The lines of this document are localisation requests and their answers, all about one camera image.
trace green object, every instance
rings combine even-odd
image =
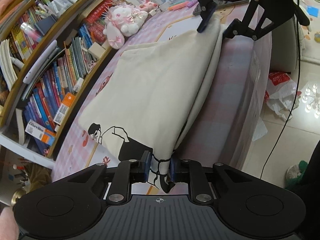
[[[308,163],[305,161],[300,161],[299,164],[296,164],[294,166],[291,166],[285,175],[285,189],[290,190],[295,185],[299,184],[304,172],[306,171],[306,168],[308,166]]]

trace pink checkered bedsheet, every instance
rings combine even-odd
[[[236,7],[227,16],[226,24],[231,23],[234,18],[242,19],[246,8],[247,5]],[[155,15],[116,53],[91,89],[64,139],[52,171],[53,181],[85,168],[95,142],[90,137],[86,140],[87,133],[78,125],[78,118],[94,98],[103,80],[116,68],[121,53],[128,45],[154,42],[169,23],[191,15],[192,11],[193,8],[189,8]],[[252,24],[256,24],[258,14],[257,12]],[[252,63],[254,54],[257,60]],[[243,127],[246,127],[248,119],[257,119],[262,107],[270,55],[271,34],[257,42],[240,36],[223,42],[217,72],[207,99],[187,137],[175,154],[181,158],[198,160],[206,166],[218,160],[225,163],[234,162],[233,166],[238,165],[252,136],[252,134],[247,135]],[[257,61],[260,64],[259,71],[252,66],[256,65]],[[252,85],[252,76],[257,74],[260,77]],[[255,110],[251,113],[248,109],[252,108],[252,105]],[[239,144],[239,140],[246,141],[245,145]],[[230,151],[237,151],[236,157]]]

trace stuffed animal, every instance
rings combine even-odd
[[[153,9],[157,8],[157,6],[158,6],[158,5],[157,5],[156,3],[147,1],[146,3],[140,4],[137,8],[138,8],[140,11],[150,12],[150,11],[152,11]]]
[[[146,11],[140,11],[126,3],[111,7],[105,17],[103,34],[107,36],[111,47],[119,49],[124,44],[124,36],[136,34],[147,17]]]

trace red and white plastic bag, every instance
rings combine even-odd
[[[284,122],[287,120],[286,116],[280,113],[281,110],[291,110],[297,84],[285,72],[270,72],[267,82],[267,89],[264,96],[267,106],[273,110]],[[293,109],[299,106],[299,96],[301,92],[298,91],[297,100]]]

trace red book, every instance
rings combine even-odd
[[[85,18],[85,22],[90,25],[97,21],[100,16],[108,11],[108,8],[112,6],[113,0],[103,0],[99,5],[93,9],[93,11]]]
[[[49,111],[49,107],[48,107],[48,103],[47,103],[47,99],[45,99],[44,97],[44,93],[42,91],[42,86],[41,86],[41,83],[37,83],[36,84],[36,87],[38,89],[38,93],[39,93],[39,97],[40,97],[40,100],[41,100],[41,104],[43,106],[43,109],[44,109],[44,112],[45,114],[47,115],[48,117],[48,120],[49,120],[49,124],[50,126],[52,127],[52,129],[54,130],[54,128],[56,127],[53,123],[53,118],[50,114],[50,111]]]
[[[49,69],[47,71],[47,74],[48,74],[48,77],[50,79],[50,87],[51,87],[51,90],[54,94],[54,99],[57,103],[57,106],[58,108],[60,107],[60,102],[59,102],[59,99],[58,99],[58,93],[57,93],[57,90],[56,90],[56,85],[54,84],[54,78],[53,78],[53,73],[52,73],[52,69]]]

